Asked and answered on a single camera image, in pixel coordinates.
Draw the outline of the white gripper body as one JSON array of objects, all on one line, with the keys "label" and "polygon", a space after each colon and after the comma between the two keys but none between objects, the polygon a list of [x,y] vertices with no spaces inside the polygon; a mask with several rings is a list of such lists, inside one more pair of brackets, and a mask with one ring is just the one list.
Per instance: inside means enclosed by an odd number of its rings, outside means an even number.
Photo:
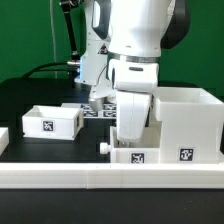
[{"label": "white gripper body", "polygon": [[151,95],[133,92],[116,92],[117,139],[122,142],[139,142],[142,138]]}]

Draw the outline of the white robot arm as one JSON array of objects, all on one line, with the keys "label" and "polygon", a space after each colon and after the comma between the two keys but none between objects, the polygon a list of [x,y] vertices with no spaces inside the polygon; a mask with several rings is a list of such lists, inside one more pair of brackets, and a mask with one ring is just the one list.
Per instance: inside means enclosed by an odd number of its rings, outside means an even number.
[{"label": "white robot arm", "polygon": [[158,85],[159,58],[187,35],[187,0],[82,0],[86,50],[78,82],[91,87],[89,101],[117,104],[117,139],[138,142]]}]

